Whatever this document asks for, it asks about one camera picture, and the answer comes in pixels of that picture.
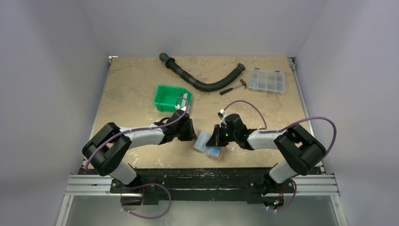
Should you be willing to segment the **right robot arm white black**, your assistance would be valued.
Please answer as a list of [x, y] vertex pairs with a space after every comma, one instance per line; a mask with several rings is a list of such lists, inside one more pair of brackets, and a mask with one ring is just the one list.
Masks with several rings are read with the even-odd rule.
[[271, 192], [281, 188], [287, 179], [306, 176], [327, 154], [321, 142], [298, 123], [280, 132], [263, 132], [247, 128], [236, 113], [226, 115], [215, 125], [206, 146], [225, 147], [231, 142], [245, 150], [279, 150], [284, 160], [273, 166], [264, 179], [265, 188]]

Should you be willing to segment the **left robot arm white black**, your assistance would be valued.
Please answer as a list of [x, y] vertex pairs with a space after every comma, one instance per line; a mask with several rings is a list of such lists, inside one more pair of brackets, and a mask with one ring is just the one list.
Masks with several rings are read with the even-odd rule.
[[174, 138], [183, 142], [197, 139], [188, 115], [174, 115], [139, 128], [123, 128], [109, 122], [83, 147], [82, 154], [87, 160], [84, 169], [92, 166], [100, 176], [111, 176], [128, 192], [136, 192], [140, 188], [140, 177], [133, 166], [123, 162], [127, 151], [145, 145], [162, 145]]

